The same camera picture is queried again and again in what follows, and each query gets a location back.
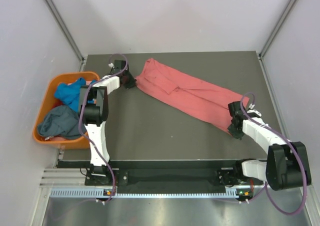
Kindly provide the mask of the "pink t shirt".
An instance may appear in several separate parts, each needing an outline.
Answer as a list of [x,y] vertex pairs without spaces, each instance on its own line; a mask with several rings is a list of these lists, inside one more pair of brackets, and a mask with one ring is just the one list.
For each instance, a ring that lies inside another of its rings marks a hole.
[[153,58],[145,62],[135,79],[143,93],[226,133],[232,122],[228,105],[242,98],[241,94],[187,75]]

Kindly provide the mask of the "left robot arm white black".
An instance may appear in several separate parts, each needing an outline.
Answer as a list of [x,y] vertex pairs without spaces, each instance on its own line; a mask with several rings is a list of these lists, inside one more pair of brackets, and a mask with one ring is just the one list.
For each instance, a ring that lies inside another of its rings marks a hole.
[[90,165],[86,167],[86,186],[106,186],[115,184],[115,175],[109,165],[105,127],[109,115],[108,96],[121,86],[130,89],[136,86],[136,80],[129,71],[126,59],[114,60],[108,64],[110,73],[102,79],[82,86],[79,93],[79,132],[90,145]]

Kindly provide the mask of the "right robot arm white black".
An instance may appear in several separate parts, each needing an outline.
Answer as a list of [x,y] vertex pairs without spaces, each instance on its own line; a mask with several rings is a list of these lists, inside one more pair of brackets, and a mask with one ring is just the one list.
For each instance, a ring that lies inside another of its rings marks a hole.
[[267,182],[275,190],[298,188],[312,182],[307,150],[302,142],[284,140],[266,124],[261,113],[250,109],[246,113],[239,101],[228,104],[231,116],[229,133],[236,139],[247,135],[267,154],[266,161],[242,159],[233,166],[233,178],[245,184],[251,178]]

